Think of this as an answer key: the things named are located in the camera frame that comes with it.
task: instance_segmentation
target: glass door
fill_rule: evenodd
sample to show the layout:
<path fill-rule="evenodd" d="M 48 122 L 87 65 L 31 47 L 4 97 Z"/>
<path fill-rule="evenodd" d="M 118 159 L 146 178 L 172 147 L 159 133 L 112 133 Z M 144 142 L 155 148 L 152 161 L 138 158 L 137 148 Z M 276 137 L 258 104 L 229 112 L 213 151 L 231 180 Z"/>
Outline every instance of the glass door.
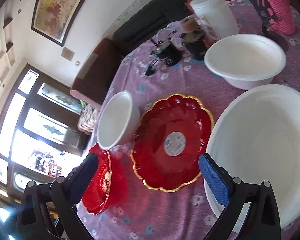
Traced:
<path fill-rule="evenodd" d="M 0 117 L 0 184 L 22 196 L 30 180 L 51 182 L 80 165 L 89 137 L 69 88 L 27 65 Z"/>

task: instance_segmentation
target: plate label sticker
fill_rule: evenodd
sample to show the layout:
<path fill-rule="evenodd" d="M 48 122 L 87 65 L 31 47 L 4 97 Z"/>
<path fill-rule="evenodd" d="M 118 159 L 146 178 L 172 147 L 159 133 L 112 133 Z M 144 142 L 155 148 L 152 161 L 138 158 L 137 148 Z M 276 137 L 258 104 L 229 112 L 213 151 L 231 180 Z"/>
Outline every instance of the plate label sticker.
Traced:
<path fill-rule="evenodd" d="M 163 143 L 164 151 L 169 156 L 178 156 L 186 147 L 186 137 L 181 132 L 173 132 Z"/>

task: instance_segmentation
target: white container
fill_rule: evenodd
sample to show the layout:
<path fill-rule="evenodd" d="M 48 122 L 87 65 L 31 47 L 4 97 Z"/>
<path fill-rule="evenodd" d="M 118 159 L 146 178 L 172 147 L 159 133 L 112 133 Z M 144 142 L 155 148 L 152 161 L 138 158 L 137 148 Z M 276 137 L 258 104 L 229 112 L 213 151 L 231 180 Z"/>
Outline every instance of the white container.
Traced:
<path fill-rule="evenodd" d="M 283 49 L 256 34 L 237 34 L 213 44 L 204 56 L 207 68 L 234 87 L 249 90 L 270 84 L 286 65 Z"/>
<path fill-rule="evenodd" d="M 193 0 L 190 3 L 206 33 L 215 41 L 239 33 L 226 0 Z"/>
<path fill-rule="evenodd" d="M 207 153 L 231 177 L 245 183 L 268 180 L 277 201 L 281 228 L 300 215 L 300 93 L 283 85 L 264 85 L 237 97 L 221 114 Z M 217 217 L 218 204 L 206 182 L 207 199 Z M 239 232 L 249 204 L 234 227 Z"/>
<path fill-rule="evenodd" d="M 130 142 L 140 121 L 140 112 L 128 91 L 114 95 L 103 110 L 97 139 L 101 149 Z"/>

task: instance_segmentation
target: framed painting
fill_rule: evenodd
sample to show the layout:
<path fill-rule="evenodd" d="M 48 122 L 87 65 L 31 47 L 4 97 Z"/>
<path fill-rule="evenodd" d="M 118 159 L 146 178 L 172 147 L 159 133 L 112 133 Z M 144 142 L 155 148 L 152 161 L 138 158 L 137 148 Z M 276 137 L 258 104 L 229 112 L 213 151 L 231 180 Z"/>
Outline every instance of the framed painting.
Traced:
<path fill-rule="evenodd" d="M 70 27 L 85 0 L 37 0 L 31 29 L 64 46 Z"/>

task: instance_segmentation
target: black stand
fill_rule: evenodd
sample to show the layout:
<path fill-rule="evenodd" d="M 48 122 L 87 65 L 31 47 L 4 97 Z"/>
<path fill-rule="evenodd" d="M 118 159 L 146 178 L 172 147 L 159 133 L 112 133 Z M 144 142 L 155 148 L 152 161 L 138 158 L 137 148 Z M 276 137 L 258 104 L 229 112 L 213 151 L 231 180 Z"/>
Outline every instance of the black stand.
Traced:
<path fill-rule="evenodd" d="M 20 206 L 4 223 L 7 234 L 22 240 L 60 240 L 65 231 L 70 240 L 93 240 L 79 219 L 75 204 L 82 199 L 97 168 L 97 155 L 89 153 L 66 178 L 60 176 L 41 185 L 28 182 Z M 52 202 L 58 213 L 55 223 L 46 202 Z"/>
<path fill-rule="evenodd" d="M 204 240 L 228 239 L 239 218 L 243 204 L 249 202 L 251 202 L 249 211 L 236 239 L 280 240 L 281 227 L 278 206 L 270 182 L 263 181 L 261 185 L 244 183 L 238 177 L 232 178 L 224 168 L 214 162 L 209 154 L 203 156 L 224 182 L 230 198 L 228 205 Z M 200 170 L 205 176 L 205 171 L 201 168 Z"/>
<path fill-rule="evenodd" d="M 229 194 L 227 207 L 204 240 L 227 240 L 243 204 L 247 202 L 251 205 L 237 239 L 280 240 L 279 212 L 270 183 L 264 181 L 261 185 L 254 185 L 231 178 L 208 154 L 203 156 L 217 171 Z M 89 153 L 66 178 L 58 177 L 52 183 L 41 185 L 28 182 L 20 206 L 4 223 L 6 233 L 14 239 L 60 240 L 65 231 L 70 240 L 93 240 L 76 214 L 75 204 L 82 199 L 97 168 L 97 155 Z M 54 223 L 47 202 L 52 202 L 58 213 L 59 218 Z"/>
<path fill-rule="evenodd" d="M 273 11 L 268 0 L 250 0 L 255 10 L 258 12 L 261 21 L 262 21 L 262 32 L 259 35 L 265 36 L 277 44 L 286 52 L 289 49 L 289 45 L 284 37 L 280 34 L 268 31 L 268 28 L 272 25 L 270 24 L 270 20 L 274 20 L 275 22 L 279 22 L 275 12 Z"/>

